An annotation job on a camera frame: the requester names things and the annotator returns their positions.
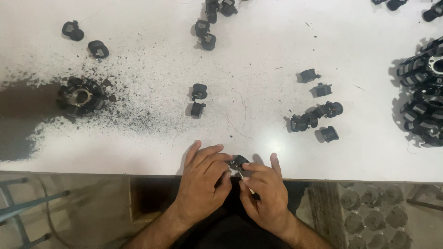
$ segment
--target hand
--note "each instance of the hand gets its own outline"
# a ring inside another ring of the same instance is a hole
[[[240,184],[240,200],[246,213],[261,228],[277,237],[284,237],[295,217],[288,210],[288,191],[283,184],[277,154],[271,154],[269,168],[259,163],[244,163],[245,170],[251,170],[252,176],[244,177]],[[261,200],[252,197],[251,188],[259,194]]]
[[[198,150],[201,145],[198,140],[189,149],[179,192],[171,205],[179,221],[189,227],[219,208],[232,189],[231,171],[225,163],[232,160],[232,156],[219,153],[223,150],[222,144]],[[221,184],[215,188],[220,177]]]

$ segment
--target forearm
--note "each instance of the forearm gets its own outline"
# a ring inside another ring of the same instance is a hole
[[[294,215],[288,217],[288,227],[277,235],[294,249],[332,249],[332,246],[313,229]]]
[[[192,224],[177,216],[177,206],[172,204],[163,214],[145,227],[124,249],[167,249]]]

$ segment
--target finger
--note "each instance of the finger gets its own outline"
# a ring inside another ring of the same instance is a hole
[[[271,154],[271,167],[276,171],[277,175],[280,177],[280,179],[283,179],[281,175],[281,168],[280,168],[280,162],[277,158],[277,153]]]
[[[214,197],[216,199],[220,199],[225,201],[226,197],[229,195],[229,192],[232,189],[231,184],[231,171],[225,171],[223,176],[221,177],[221,184],[215,189]]]
[[[272,172],[264,172],[264,171],[259,171],[259,172],[254,172],[251,175],[251,178],[256,178],[259,179],[260,181],[264,182],[264,183],[271,183],[272,182],[272,177],[273,177],[273,173]]]
[[[241,167],[245,170],[250,170],[254,172],[269,171],[271,169],[270,167],[264,166],[260,163],[244,163],[241,165]]]
[[[208,179],[208,183],[214,186],[215,183],[220,179],[223,172],[229,170],[229,165],[225,162],[215,161],[213,162],[208,170],[206,170],[204,176]]]
[[[217,153],[214,155],[207,156],[202,163],[200,163],[197,168],[205,173],[211,164],[215,161],[226,162],[232,160],[232,156],[226,153]]]
[[[240,185],[240,201],[245,208],[246,213],[249,217],[256,217],[258,215],[257,202],[252,197],[252,193],[249,188],[245,185],[244,181],[239,181]]]
[[[268,184],[262,182],[260,179],[255,177],[243,177],[243,183],[259,195],[262,195],[266,191],[266,188],[269,186]]]
[[[197,151],[197,153],[195,153],[194,162],[192,163],[192,165],[194,167],[197,167],[207,156],[219,153],[222,150],[222,144],[217,144],[215,146],[209,146],[207,148],[201,149]]]
[[[198,149],[201,147],[202,142],[200,140],[197,140],[194,142],[194,144],[189,148],[188,153],[186,154],[185,158],[185,167],[190,165],[190,162],[195,156],[195,153],[197,153]]]

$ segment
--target wrist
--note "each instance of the wrist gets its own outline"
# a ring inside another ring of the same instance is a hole
[[[289,210],[287,210],[284,226],[280,232],[275,233],[274,235],[288,244],[298,244],[298,226],[299,220]]]
[[[168,216],[171,222],[177,225],[177,228],[184,231],[190,229],[193,225],[195,225],[195,222],[191,221],[189,217],[186,217],[186,215],[183,215],[180,212],[180,208],[178,207],[176,202],[173,202],[169,206],[164,215]]]

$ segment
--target small black component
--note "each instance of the small black component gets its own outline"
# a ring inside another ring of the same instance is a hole
[[[379,5],[379,4],[381,4],[381,3],[384,3],[384,2],[386,2],[387,0],[372,0],[372,2],[375,4],[375,5]]]
[[[207,34],[206,36],[202,37],[202,41],[200,42],[200,44],[204,49],[211,51],[215,48],[216,41],[217,37],[215,37],[215,35]]]
[[[315,108],[312,112],[318,118],[321,118],[325,115],[327,117],[335,117],[343,113],[343,106],[338,102],[331,103],[328,101],[324,105],[317,106],[317,108]]]
[[[317,125],[319,124],[319,119],[317,118],[317,116],[313,113],[305,113],[302,115],[302,119],[305,120],[308,128],[315,128],[317,127]]]
[[[331,90],[332,85],[323,85],[323,83],[319,83],[318,86],[314,87],[315,91],[317,92],[317,97],[326,96],[332,93]]]
[[[202,38],[203,36],[206,36],[207,34],[209,34],[209,22],[206,22],[204,20],[198,20],[195,23],[195,34]]]
[[[301,118],[298,118],[298,116],[294,114],[291,118],[291,130],[293,132],[304,132],[310,127],[317,127],[318,124],[319,120],[313,113],[305,113]]]
[[[396,11],[400,6],[405,5],[408,0],[390,0],[386,6],[390,11]]]
[[[307,83],[307,82],[309,82],[311,80],[320,79],[321,78],[321,75],[315,74],[315,69],[314,68],[308,69],[308,70],[305,70],[305,71],[301,72],[300,76],[302,77],[302,83]]]
[[[78,27],[78,21],[66,22],[62,28],[62,34],[69,36],[73,41],[80,41],[85,33]]]
[[[232,16],[232,14],[237,14],[238,10],[235,8],[234,4],[235,4],[235,0],[223,0],[221,2],[221,9],[220,12],[224,15],[224,16]]]
[[[208,87],[204,84],[194,84],[193,85],[194,90],[192,91],[192,101],[197,99],[204,99],[208,96],[208,93],[206,92],[206,89]]]
[[[103,59],[109,56],[108,48],[99,40],[88,43],[88,48],[95,58]]]
[[[106,99],[104,90],[93,80],[88,78],[71,78],[67,86],[58,90],[60,99],[58,105],[72,117],[89,117],[94,110],[100,110]]]
[[[237,155],[237,156],[235,156],[234,160],[230,161],[229,163],[233,166],[240,168],[241,170],[244,170],[242,165],[244,163],[249,163],[249,161],[246,158],[244,158],[243,156]]]
[[[435,18],[443,16],[443,0],[433,5],[429,10],[423,13],[423,20],[427,22],[433,21]]]
[[[328,128],[322,129],[320,132],[328,143],[333,140],[338,140],[338,134],[332,126],[328,126]]]
[[[206,0],[206,17],[209,23],[217,22],[217,12],[220,9],[218,0]]]
[[[206,107],[206,104],[200,104],[194,101],[191,108],[191,115],[200,118],[203,112],[203,107]]]

